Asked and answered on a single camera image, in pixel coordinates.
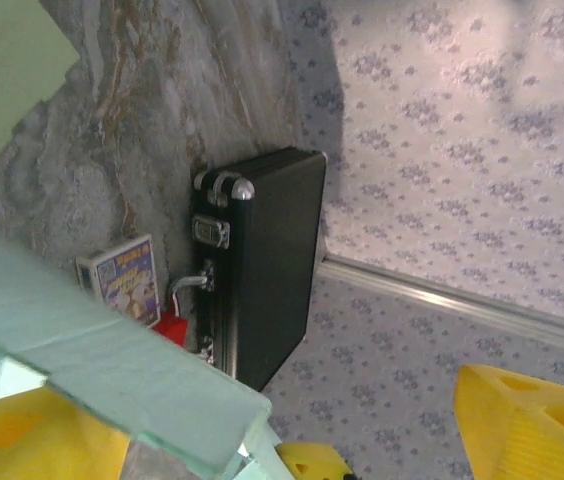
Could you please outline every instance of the yellow plastic piece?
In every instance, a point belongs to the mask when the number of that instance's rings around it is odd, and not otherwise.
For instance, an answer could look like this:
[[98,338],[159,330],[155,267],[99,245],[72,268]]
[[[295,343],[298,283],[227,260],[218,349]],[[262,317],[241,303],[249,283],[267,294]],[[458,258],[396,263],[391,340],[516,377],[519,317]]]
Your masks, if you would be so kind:
[[280,443],[275,450],[296,479],[342,480],[347,473],[353,473],[331,445]]
[[0,480],[118,480],[128,445],[46,387],[0,399]]
[[454,403],[476,480],[564,480],[564,386],[466,365]]

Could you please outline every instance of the metal trim strip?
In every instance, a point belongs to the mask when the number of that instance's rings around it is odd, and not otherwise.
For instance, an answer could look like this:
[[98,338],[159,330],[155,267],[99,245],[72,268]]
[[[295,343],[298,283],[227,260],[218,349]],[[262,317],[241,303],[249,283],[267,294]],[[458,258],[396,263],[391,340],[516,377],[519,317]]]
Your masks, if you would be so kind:
[[319,276],[343,281],[385,295],[407,297],[470,316],[476,323],[499,328],[564,348],[564,318],[518,307],[409,275],[327,254]]

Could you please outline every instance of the briefcase latch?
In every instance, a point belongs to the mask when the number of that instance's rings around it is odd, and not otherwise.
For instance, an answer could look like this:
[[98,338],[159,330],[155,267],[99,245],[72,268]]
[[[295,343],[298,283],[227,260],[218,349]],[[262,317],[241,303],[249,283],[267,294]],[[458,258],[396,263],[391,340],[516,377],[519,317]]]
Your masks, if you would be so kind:
[[193,239],[215,248],[229,248],[231,226],[217,218],[204,215],[193,217]]

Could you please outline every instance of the game box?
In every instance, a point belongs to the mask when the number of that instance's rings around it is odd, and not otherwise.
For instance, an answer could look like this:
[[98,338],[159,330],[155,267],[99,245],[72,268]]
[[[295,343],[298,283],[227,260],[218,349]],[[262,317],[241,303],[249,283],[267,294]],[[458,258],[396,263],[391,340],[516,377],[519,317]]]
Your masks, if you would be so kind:
[[160,321],[151,235],[126,237],[106,250],[78,257],[76,266],[82,288],[109,307],[146,326]]

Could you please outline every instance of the floral wallpaper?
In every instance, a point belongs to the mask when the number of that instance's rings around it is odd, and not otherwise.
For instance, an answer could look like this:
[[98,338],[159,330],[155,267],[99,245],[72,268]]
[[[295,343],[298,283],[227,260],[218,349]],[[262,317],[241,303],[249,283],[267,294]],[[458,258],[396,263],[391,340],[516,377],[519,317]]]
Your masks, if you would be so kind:
[[453,414],[466,363],[564,384],[563,349],[318,280],[307,337],[265,390],[270,424],[283,441],[334,445],[365,480],[469,480]]
[[281,10],[329,251],[564,317],[564,1]]

